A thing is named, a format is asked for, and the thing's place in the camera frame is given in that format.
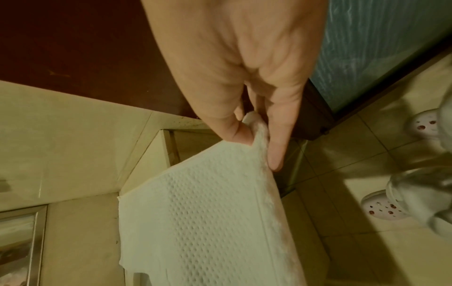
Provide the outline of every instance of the frosted glass panel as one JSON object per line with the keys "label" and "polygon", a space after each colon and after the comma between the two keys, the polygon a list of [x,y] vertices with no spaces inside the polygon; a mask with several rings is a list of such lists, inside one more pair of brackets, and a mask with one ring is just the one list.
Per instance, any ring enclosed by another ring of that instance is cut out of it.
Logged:
{"label": "frosted glass panel", "polygon": [[312,83],[337,112],[452,29],[452,0],[330,0]]}

